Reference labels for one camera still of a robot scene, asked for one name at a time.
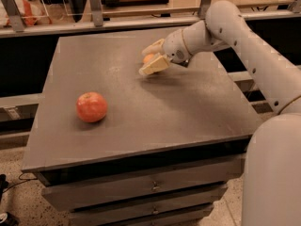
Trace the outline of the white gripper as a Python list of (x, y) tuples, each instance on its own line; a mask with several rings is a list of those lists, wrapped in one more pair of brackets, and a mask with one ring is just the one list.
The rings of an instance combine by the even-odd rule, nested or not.
[(141, 75), (151, 75), (167, 69), (170, 64), (167, 55), (172, 63), (181, 64), (189, 60), (191, 55), (188, 52), (183, 38), (183, 30), (178, 29), (169, 34), (165, 39), (159, 39), (142, 51), (146, 56), (154, 54), (154, 57), (139, 69)]

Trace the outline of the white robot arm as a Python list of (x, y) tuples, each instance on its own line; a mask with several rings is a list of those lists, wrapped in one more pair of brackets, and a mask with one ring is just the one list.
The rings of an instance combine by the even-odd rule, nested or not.
[(150, 44), (139, 72), (151, 75), (227, 47), (275, 113), (246, 148), (241, 226), (301, 226), (301, 71), (250, 28), (236, 5), (217, 1), (204, 19)]

